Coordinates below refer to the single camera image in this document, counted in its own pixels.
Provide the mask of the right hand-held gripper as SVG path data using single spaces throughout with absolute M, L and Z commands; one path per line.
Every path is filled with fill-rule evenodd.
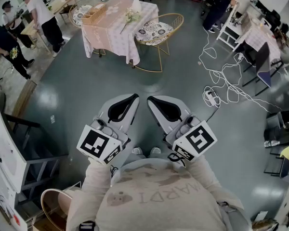
M 168 147 L 185 160 L 195 161 L 217 142 L 207 122 L 190 113 L 182 100 L 155 95 L 147 98 L 147 105 L 166 134 L 164 140 Z

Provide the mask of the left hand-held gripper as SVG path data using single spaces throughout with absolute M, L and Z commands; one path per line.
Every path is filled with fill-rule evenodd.
M 139 102 L 138 94 L 123 94 L 106 101 L 98 116 L 84 127 L 77 149 L 102 165 L 110 165 L 131 141 L 126 133 Z

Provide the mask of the pink white artificial flowers bunch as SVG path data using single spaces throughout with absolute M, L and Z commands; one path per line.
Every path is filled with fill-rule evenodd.
M 120 34 L 123 32 L 123 30 L 125 29 L 125 27 L 135 21 L 139 21 L 141 18 L 141 13 L 140 12 L 136 12 L 135 10 L 133 10 L 132 8 L 128 8 L 125 12 L 125 16 L 124 16 L 124 20 L 125 20 L 125 24 L 124 27 L 122 28 Z

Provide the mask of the white ceramic vase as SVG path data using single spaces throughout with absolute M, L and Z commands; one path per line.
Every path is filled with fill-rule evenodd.
M 133 0 L 131 9 L 134 13 L 140 13 L 142 11 L 140 0 Z

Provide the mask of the person's right forearm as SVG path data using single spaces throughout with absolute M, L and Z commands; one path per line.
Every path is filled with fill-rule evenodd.
M 204 155 L 198 157 L 194 162 L 186 162 L 186 169 L 211 193 L 217 202 L 230 204 L 235 199 L 231 192 L 221 186 Z

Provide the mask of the white power strip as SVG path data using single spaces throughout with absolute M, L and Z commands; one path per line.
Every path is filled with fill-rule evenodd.
M 219 108 L 221 105 L 221 101 L 219 96 L 216 94 L 215 91 L 213 90 L 206 90 L 203 93 L 203 99 L 205 101 L 205 103 L 207 104 L 207 106 L 209 107 L 216 107 Z

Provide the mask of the pink checked cloth covered table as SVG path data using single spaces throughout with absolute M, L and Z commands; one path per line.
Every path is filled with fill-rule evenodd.
M 104 49 L 118 56 L 125 56 L 126 63 L 139 64 L 140 56 L 134 37 L 149 20 L 158 16 L 158 6 L 154 3 L 140 2 L 141 17 L 136 22 L 126 23 L 125 12 L 133 0 L 109 0 L 106 12 L 93 24 L 82 25 L 82 37 L 86 56 L 91 57 L 94 50 Z

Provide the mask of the black white floral cushion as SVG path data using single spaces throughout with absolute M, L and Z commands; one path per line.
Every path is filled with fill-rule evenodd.
M 91 5 L 81 5 L 79 8 L 76 8 L 72 18 L 74 24 L 77 27 L 81 27 L 82 17 L 85 13 L 87 13 L 90 10 L 91 7 L 92 7 Z
M 138 41 L 157 43 L 166 39 L 166 35 L 173 31 L 173 27 L 163 22 L 150 21 L 144 24 L 135 34 Z

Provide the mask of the black metal rack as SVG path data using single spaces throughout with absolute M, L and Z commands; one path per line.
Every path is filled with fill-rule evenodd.
M 3 119 L 21 159 L 15 204 L 33 201 L 39 205 L 41 193 L 57 177 L 67 154 L 56 150 L 55 141 L 41 124 L 8 114 L 3 114 Z

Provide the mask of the wooden floor board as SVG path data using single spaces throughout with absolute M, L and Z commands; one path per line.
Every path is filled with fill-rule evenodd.
M 22 91 L 19 94 L 19 97 L 15 103 L 12 116 L 22 118 L 25 109 L 28 105 L 29 99 L 33 94 L 37 84 L 32 80 L 27 80 Z

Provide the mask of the wicker basket organizer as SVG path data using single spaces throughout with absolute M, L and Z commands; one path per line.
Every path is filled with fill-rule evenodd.
M 84 25 L 92 25 L 99 17 L 101 17 L 106 12 L 106 4 L 103 4 L 103 8 L 98 10 L 94 9 L 94 6 L 92 6 L 90 10 L 83 15 L 82 23 Z

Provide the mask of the pale checked cloth side table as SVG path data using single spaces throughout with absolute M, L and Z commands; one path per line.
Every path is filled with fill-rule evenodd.
M 270 55 L 270 62 L 280 59 L 280 49 L 273 33 L 266 27 L 261 26 L 260 21 L 246 12 L 241 21 L 242 35 L 236 40 L 237 43 L 245 42 L 251 46 L 255 51 L 263 46 L 264 43 L 268 44 Z

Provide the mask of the black metal shelf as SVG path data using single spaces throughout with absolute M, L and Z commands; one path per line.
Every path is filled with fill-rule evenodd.
M 289 160 L 285 157 L 280 157 L 280 153 L 289 146 L 289 111 L 281 111 L 270 114 L 266 118 L 265 130 L 263 133 L 264 141 L 280 141 L 280 144 L 275 147 L 268 147 L 270 155 L 281 160 L 279 170 L 273 169 L 272 164 L 267 164 L 264 173 L 274 177 L 280 177 L 282 180 L 289 183 Z

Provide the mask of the white drawer cabinet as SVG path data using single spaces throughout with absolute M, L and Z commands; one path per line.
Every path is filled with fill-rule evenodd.
M 27 231 L 26 221 L 16 210 L 25 169 L 26 160 L 13 140 L 9 123 L 0 112 L 0 207 L 17 231 Z

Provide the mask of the light wooden side table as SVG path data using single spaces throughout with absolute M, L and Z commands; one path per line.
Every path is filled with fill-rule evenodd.
M 77 7 L 77 0 L 54 0 L 49 4 L 49 10 L 54 14 L 59 14 L 65 24 L 64 14 L 69 17 L 70 9 Z
M 21 35 L 27 35 L 31 40 L 32 44 L 39 48 L 38 42 L 47 50 L 48 53 L 52 53 L 46 44 L 44 38 L 42 37 L 39 30 L 34 28 L 34 22 L 31 21 L 28 25 L 26 25 L 25 29 L 21 32 Z

